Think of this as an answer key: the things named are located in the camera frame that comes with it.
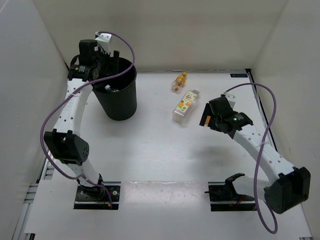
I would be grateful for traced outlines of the clear bottle orange fruit label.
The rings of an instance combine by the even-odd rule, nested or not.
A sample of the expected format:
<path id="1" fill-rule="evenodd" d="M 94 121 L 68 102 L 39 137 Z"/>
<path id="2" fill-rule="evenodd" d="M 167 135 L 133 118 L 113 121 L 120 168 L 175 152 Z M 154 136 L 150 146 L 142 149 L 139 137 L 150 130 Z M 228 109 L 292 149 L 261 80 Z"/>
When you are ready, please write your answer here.
<path id="1" fill-rule="evenodd" d="M 193 110 L 198 106 L 200 91 L 193 89 L 184 94 L 177 106 L 172 111 L 172 120 L 184 125 L 190 118 Z"/>

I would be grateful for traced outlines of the clear bottle black label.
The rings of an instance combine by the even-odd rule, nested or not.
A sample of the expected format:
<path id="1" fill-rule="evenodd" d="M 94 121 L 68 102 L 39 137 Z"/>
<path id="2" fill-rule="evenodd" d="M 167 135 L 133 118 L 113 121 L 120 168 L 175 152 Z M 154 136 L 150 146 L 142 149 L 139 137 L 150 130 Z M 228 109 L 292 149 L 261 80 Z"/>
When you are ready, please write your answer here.
<path id="1" fill-rule="evenodd" d="M 104 89 L 108 94 L 116 93 L 119 91 L 117 88 L 111 87 L 108 84 L 104 87 Z"/>

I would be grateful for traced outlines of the small clear bottle yellow cap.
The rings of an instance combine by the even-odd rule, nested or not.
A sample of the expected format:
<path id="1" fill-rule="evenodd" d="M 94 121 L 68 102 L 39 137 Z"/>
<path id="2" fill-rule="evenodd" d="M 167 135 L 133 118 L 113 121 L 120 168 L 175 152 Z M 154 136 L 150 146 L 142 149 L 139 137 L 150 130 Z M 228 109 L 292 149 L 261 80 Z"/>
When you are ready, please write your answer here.
<path id="1" fill-rule="evenodd" d="M 181 73 L 171 84 L 171 90 L 178 93 L 184 87 L 187 80 L 187 73 Z"/>

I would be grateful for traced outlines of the orange juice bottle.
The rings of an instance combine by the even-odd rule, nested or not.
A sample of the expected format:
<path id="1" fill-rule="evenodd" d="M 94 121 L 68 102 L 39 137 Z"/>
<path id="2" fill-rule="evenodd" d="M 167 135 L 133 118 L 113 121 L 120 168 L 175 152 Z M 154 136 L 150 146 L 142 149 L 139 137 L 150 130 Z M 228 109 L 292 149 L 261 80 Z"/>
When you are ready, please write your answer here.
<path id="1" fill-rule="evenodd" d="M 206 120 L 205 120 L 205 125 L 208 125 L 209 123 L 210 123 L 210 120 L 211 120 L 211 116 L 210 115 L 208 115 L 207 117 L 206 117 Z"/>

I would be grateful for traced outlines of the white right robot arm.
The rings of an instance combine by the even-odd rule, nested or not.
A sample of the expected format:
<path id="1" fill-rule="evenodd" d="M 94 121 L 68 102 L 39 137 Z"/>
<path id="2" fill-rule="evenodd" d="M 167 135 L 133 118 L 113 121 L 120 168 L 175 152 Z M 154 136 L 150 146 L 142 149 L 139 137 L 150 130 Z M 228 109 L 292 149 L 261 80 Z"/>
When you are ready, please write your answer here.
<path id="1" fill-rule="evenodd" d="M 225 96 L 206 103 L 199 124 L 229 135 L 256 160 L 269 180 L 263 199 L 275 213 L 282 214 L 309 198 L 311 173 L 263 144 L 253 121 L 245 113 L 234 111 Z"/>

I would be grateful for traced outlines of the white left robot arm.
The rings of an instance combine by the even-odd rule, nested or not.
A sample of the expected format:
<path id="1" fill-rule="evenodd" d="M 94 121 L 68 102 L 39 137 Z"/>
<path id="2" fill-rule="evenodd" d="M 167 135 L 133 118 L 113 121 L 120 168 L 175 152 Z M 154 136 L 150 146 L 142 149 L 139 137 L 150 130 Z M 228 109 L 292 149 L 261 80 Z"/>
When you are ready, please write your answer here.
<path id="1" fill-rule="evenodd" d="M 102 176 L 89 161 L 89 144 L 81 138 L 81 122 L 87 99 L 93 90 L 92 82 L 99 78 L 117 75 L 119 53 L 111 56 L 111 35 L 103 34 L 95 39 L 79 42 L 79 54 L 70 62 L 67 75 L 67 89 L 64 101 L 53 110 L 59 112 L 57 122 L 51 131 L 40 130 L 40 144 L 49 149 L 53 158 L 73 171 L 73 176 L 59 172 L 87 190 L 93 200 L 100 200 L 105 194 Z"/>

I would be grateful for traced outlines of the black plastic waste bin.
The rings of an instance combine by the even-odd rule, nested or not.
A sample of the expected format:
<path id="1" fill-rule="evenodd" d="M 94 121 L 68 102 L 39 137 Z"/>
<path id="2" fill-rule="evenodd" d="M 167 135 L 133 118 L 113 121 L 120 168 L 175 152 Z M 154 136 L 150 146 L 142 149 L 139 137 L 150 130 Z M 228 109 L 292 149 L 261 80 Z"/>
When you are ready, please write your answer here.
<path id="1" fill-rule="evenodd" d="M 107 116 L 115 121 L 124 121 L 132 117 L 137 109 L 136 78 L 137 71 L 132 62 L 119 57 L 119 73 L 112 74 L 113 56 L 108 55 L 107 66 L 99 72 L 99 77 L 84 77 L 85 80 L 97 80 L 111 77 L 108 80 L 93 84 L 92 90 L 101 104 Z M 70 62 L 70 77 L 79 77 L 79 54 L 74 56 Z M 118 89 L 118 92 L 107 93 L 105 86 L 110 85 Z"/>

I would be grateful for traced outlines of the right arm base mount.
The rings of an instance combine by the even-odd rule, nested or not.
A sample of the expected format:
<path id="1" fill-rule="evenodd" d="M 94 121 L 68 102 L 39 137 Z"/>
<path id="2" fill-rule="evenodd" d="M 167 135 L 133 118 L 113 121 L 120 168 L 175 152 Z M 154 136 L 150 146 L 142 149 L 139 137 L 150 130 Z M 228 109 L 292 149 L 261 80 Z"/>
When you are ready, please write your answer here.
<path id="1" fill-rule="evenodd" d="M 244 180 L 244 173 L 236 173 L 224 182 L 208 182 L 208 190 L 204 193 L 209 196 L 211 212 L 252 212 L 256 211 L 253 194 L 239 194 L 234 186 L 238 178 Z"/>

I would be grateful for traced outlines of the aluminium frame rail left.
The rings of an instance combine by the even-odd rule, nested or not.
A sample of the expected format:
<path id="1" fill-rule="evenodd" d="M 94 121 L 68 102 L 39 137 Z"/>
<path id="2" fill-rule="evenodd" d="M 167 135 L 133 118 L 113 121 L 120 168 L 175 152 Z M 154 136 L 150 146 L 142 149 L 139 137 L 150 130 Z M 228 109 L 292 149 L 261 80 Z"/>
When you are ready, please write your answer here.
<path id="1" fill-rule="evenodd" d="M 80 98 L 86 101 L 92 86 L 82 87 L 87 81 L 79 77 L 68 77 L 65 100 L 56 107 L 44 120 L 40 129 L 40 145 L 50 162 L 50 167 L 56 169 L 64 177 L 70 180 L 81 180 L 82 161 L 87 159 L 87 153 L 80 157 L 77 152 L 76 141 L 80 140 L 81 120 L 86 102 L 81 102 Z M 61 109 L 59 118 L 52 131 L 45 131 L 45 126 L 55 112 Z M 55 163 L 55 159 L 62 164 L 75 170 L 75 176 L 67 175 Z"/>

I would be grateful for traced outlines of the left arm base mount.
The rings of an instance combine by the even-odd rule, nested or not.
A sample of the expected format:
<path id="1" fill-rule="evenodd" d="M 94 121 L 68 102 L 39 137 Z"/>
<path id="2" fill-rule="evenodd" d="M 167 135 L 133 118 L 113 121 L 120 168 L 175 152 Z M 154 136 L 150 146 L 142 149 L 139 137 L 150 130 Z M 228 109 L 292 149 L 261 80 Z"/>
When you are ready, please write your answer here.
<path id="1" fill-rule="evenodd" d="M 75 210 L 118 210 L 121 182 L 103 182 L 104 187 L 108 190 L 112 205 L 110 205 L 109 195 L 100 187 L 77 186 L 73 208 Z"/>

